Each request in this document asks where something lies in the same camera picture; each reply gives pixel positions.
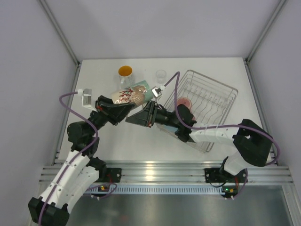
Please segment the cream coral pattern mug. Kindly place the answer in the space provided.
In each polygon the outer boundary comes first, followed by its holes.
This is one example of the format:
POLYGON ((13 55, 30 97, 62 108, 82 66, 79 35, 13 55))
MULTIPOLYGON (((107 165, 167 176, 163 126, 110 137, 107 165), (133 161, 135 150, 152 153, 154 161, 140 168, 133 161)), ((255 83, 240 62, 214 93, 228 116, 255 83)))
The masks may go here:
POLYGON ((134 103, 140 106, 152 100, 153 94, 147 81, 141 81, 112 93, 111 99, 114 104, 134 103))

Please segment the light blue mug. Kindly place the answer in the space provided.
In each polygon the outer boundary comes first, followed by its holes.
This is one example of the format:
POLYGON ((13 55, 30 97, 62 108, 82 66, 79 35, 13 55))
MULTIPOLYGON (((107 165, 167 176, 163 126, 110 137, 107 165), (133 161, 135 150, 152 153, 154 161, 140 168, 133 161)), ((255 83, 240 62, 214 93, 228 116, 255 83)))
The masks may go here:
POLYGON ((167 125, 163 125, 162 128, 163 128, 163 130, 173 133, 173 134, 178 130, 177 127, 172 127, 172 126, 167 126, 167 125))

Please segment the orange interior white mug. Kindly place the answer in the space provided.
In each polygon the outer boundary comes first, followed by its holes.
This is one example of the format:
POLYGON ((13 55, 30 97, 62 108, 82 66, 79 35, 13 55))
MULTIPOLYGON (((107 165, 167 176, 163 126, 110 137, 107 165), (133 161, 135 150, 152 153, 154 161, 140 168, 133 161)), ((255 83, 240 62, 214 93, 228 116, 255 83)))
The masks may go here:
POLYGON ((120 78, 120 86, 122 89, 135 84, 135 77, 133 75, 132 67, 128 65, 120 67, 118 70, 118 75, 120 78))

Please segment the pink patterned mug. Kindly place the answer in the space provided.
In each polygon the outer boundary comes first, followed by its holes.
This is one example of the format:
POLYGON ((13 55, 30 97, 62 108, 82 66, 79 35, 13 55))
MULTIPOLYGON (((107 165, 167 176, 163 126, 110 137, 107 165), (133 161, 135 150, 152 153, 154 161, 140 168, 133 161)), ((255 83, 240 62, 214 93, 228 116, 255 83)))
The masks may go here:
POLYGON ((181 119, 183 121, 185 121, 184 114, 187 111, 186 110, 184 111, 182 108, 180 108, 179 107, 180 105, 184 105, 186 108, 188 108, 190 114, 193 116, 192 117, 192 121, 194 121, 195 123, 197 122, 194 114, 192 113, 192 102, 187 97, 179 97, 179 98, 177 98, 176 105, 177 105, 176 109, 178 110, 178 114, 179 114, 179 116, 181 117, 181 119))

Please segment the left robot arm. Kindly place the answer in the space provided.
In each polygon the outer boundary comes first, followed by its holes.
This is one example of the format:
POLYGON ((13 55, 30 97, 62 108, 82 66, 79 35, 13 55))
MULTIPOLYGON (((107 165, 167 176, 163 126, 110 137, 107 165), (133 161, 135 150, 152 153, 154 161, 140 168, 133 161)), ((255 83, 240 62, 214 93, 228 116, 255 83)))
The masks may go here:
POLYGON ((100 96, 95 109, 85 118, 74 110, 69 111, 81 118, 67 127, 71 150, 59 172, 47 189, 28 203, 33 222, 40 226, 64 226, 85 191, 95 182, 107 177, 106 163, 95 158, 99 144, 98 131, 106 123, 117 125, 135 108, 134 103, 114 104, 100 96))

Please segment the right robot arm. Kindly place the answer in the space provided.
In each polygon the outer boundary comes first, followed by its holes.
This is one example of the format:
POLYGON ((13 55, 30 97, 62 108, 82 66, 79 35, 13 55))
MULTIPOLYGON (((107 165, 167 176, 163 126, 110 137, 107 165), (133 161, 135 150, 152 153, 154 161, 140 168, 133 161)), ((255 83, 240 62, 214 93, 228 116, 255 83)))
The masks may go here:
POLYGON ((272 137, 248 119, 238 125, 210 125, 197 129, 194 116, 185 105, 180 104, 169 112, 149 101, 141 111, 127 117, 126 122, 144 127, 164 125, 185 143, 209 142, 235 148, 234 154, 223 160, 220 169, 221 179, 227 182, 242 170, 251 166, 264 167, 271 160, 272 137))

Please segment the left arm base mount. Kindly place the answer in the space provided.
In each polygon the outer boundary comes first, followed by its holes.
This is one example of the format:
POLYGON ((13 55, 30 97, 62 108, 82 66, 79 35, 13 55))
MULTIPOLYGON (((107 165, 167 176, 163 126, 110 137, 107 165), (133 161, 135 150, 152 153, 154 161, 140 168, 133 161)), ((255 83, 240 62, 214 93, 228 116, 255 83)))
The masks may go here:
POLYGON ((98 157, 91 160, 91 166, 98 171, 98 179, 96 182, 99 183, 119 183, 121 180, 121 168, 108 167, 107 163, 100 160, 98 157))

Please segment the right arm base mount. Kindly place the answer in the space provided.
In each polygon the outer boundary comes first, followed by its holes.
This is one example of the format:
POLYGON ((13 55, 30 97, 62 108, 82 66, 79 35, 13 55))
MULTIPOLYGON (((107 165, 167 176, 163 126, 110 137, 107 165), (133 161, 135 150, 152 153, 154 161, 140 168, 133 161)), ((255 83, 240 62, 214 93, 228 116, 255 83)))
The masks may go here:
POLYGON ((205 181, 207 183, 224 183, 225 179, 222 178, 219 168, 205 168, 205 181))

